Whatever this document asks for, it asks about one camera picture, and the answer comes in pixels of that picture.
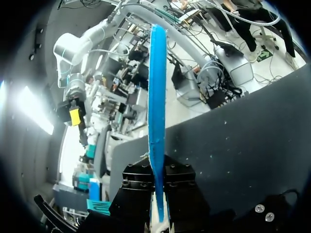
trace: fluorescent light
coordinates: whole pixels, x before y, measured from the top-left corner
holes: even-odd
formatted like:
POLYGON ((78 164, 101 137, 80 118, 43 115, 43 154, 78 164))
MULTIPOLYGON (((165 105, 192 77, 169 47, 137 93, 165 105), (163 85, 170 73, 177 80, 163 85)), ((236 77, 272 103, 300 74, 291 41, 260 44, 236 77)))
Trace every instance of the fluorescent light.
POLYGON ((82 64, 81 64, 81 74, 83 74, 83 72, 86 70, 87 58, 88 58, 88 54, 84 55, 82 64))
POLYGON ((103 55, 100 55, 96 63, 95 69, 98 69, 99 65, 101 64, 102 58, 103 58, 103 55))
POLYGON ((25 87, 24 90, 22 90, 17 100, 21 111, 26 116, 33 120, 49 135, 53 134, 54 126, 46 118, 42 108, 42 104, 31 93, 28 87, 25 87))
POLYGON ((5 88, 4 80, 3 80, 0 84, 0 101, 1 102, 2 100, 5 99, 5 95, 6 95, 6 88, 5 88))

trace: blue foam bar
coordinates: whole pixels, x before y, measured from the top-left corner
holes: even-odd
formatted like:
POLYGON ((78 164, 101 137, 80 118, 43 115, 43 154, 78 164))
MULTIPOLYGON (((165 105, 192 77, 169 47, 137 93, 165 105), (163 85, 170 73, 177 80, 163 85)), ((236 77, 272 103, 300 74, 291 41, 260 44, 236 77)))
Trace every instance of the blue foam bar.
POLYGON ((149 159, 155 176, 155 195, 160 222, 164 219, 163 166, 165 153, 165 90, 166 90, 166 32, 154 25, 151 30, 149 92, 148 92, 148 143, 149 159))

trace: bolt head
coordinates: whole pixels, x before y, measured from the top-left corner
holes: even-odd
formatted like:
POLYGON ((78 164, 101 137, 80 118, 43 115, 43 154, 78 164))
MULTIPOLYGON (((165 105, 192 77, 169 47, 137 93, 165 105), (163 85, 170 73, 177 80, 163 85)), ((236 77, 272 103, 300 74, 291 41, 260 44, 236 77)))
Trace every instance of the bolt head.
POLYGON ((128 185, 129 185, 129 182, 128 182, 128 181, 122 181, 122 185, 128 186, 128 185))
POLYGON ((266 222, 272 222, 274 220, 274 217, 275 217, 274 214, 270 212, 266 214, 265 220, 266 222))
POLYGON ((170 187, 177 187, 176 183, 170 183, 170 187))
POLYGON ((256 205, 256 207, 255 207, 255 211, 257 212, 257 213, 262 213, 262 212, 264 212, 264 205, 261 205, 261 204, 259 204, 259 205, 256 205))

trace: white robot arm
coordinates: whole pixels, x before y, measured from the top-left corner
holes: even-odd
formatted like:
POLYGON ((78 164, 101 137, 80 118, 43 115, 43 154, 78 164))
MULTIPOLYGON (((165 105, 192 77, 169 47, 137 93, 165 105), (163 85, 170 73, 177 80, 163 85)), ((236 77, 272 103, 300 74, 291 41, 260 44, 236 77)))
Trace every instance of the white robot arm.
MULTIPOLYGON (((140 18, 152 24, 158 24, 167 29, 168 37, 172 38, 181 46, 201 67, 206 64, 205 58, 200 52, 189 42, 188 38, 180 33, 174 26, 167 21, 157 16, 153 12, 144 8, 141 5, 130 5, 134 0, 127 0, 122 11, 133 13, 140 18)), ((149 7, 156 8, 152 3, 145 3, 149 7)), ((78 65, 85 54, 87 54, 95 45, 103 41, 105 38, 111 37, 118 29, 124 16, 119 10, 120 4, 115 11, 98 25, 88 29, 80 38, 65 33, 56 41, 53 52, 57 60, 58 71, 58 87, 64 88, 67 86, 66 79, 70 74, 71 68, 78 65)))

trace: lab equipment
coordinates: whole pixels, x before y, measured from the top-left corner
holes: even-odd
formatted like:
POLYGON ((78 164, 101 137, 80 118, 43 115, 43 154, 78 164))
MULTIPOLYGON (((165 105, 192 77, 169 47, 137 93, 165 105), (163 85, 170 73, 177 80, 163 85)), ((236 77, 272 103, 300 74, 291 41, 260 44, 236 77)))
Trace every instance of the lab equipment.
MULTIPOLYGON (((288 224, 293 223, 289 214, 293 208, 287 202, 286 195, 299 195, 294 189, 258 200, 248 213, 235 219, 236 214, 230 209, 210 213, 210 206, 196 184, 195 176, 191 165, 181 164, 165 156, 164 190, 169 215, 163 227, 169 232, 284 232, 288 224), (185 200, 195 201, 189 204, 185 200)), ((148 158, 128 165, 123 172, 121 188, 110 204, 110 215, 90 210, 79 228, 69 225, 40 195, 35 197, 35 203, 63 233, 150 232, 154 184, 148 158)))

